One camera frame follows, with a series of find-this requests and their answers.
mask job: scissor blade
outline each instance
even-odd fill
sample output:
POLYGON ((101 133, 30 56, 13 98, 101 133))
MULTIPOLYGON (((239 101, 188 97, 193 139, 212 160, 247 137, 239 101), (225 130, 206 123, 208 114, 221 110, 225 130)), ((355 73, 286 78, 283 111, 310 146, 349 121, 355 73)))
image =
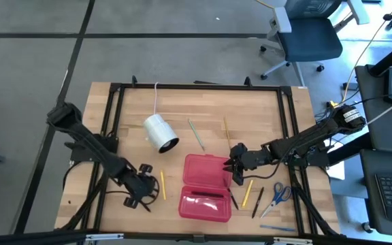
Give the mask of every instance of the scissor blade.
POLYGON ((273 201, 270 203, 270 205, 268 205, 268 207, 264 210, 264 212, 261 214, 261 216, 259 218, 263 218, 268 212, 270 212, 270 210, 272 210, 274 207, 276 206, 276 202, 273 201))

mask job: floor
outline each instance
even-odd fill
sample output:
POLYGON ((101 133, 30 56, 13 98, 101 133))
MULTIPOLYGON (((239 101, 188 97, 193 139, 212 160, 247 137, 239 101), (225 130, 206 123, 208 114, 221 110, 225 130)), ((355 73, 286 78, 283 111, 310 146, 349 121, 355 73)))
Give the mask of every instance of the floor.
MULTIPOLYGON (((87 0, 0 0, 0 33, 78 33, 87 5, 87 0)), ((347 81, 359 54, 380 26, 382 15, 392 10, 392 1, 366 7, 371 23, 357 27, 352 22, 339 32, 344 52, 337 59, 324 61, 324 72, 315 72, 317 64, 301 64, 315 114, 323 111, 326 101, 341 100, 340 85, 347 81)), ((331 20, 335 23, 347 13, 343 4, 331 20)), ((268 9, 254 1, 96 0, 86 32, 267 33, 271 17, 268 9)), ((281 61, 270 51, 259 55, 262 42, 224 38, 85 39, 66 100, 82 110, 91 82, 129 82, 132 75, 147 83, 204 80, 241 84, 249 76, 253 84, 299 86, 291 67, 282 67, 260 81, 262 71, 281 61)), ((12 230, 46 130, 46 113, 61 89, 75 43, 73 38, 0 38, 0 154, 7 159, 0 164, 0 234, 12 230)), ((381 30, 359 64, 376 63, 390 51, 392 31, 381 30)), ((359 100, 358 95, 352 98, 359 100)), ((68 168, 69 150, 63 146, 68 140, 61 133, 54 137, 27 232, 53 228, 61 180, 68 168)), ((334 199, 343 234, 392 241, 392 236, 360 230, 359 224, 367 221, 362 199, 336 195, 334 199)))

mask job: black pen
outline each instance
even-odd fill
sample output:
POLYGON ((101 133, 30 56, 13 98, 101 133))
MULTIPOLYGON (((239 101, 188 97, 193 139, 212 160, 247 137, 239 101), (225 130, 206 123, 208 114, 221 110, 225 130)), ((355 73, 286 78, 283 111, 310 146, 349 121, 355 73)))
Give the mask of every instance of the black pen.
POLYGON ((238 209, 238 204, 237 204, 237 202, 235 201, 234 196, 232 195, 231 189, 230 189, 229 187, 227 187, 227 190, 228 190, 229 194, 231 195, 231 199, 232 199, 232 202, 234 203, 235 208, 237 208, 237 210, 239 210, 239 209, 238 209))
POLYGON ((253 209, 253 212, 252 212, 252 218, 255 217, 255 213, 257 212, 259 201, 261 200, 261 196, 263 195, 263 191, 264 191, 264 187, 261 188, 261 190, 259 191, 257 204, 255 204, 255 208, 253 209))

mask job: blue scissors handle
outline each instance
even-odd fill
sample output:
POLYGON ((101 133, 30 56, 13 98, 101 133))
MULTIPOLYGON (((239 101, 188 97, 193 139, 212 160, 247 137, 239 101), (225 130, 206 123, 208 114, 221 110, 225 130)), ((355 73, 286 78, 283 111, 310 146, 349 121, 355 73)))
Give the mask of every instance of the blue scissors handle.
POLYGON ((288 200, 291 196, 291 187, 287 186, 284 188, 284 185, 281 182, 275 183, 274 190, 275 195, 272 201, 275 201, 276 204, 288 200))

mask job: chair armrest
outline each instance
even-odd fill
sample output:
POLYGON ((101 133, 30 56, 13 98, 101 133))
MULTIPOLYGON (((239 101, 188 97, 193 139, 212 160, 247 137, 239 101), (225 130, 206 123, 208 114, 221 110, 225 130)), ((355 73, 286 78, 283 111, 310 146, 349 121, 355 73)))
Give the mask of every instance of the chair armrest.
POLYGON ((290 33, 291 25, 289 17, 287 16, 287 12, 284 7, 274 7, 272 8, 273 15, 276 21, 276 26, 278 28, 278 32, 280 33, 290 33))
POLYGON ((352 11, 353 17, 355 17, 358 25, 368 24, 370 22, 362 0, 348 0, 347 4, 352 11))

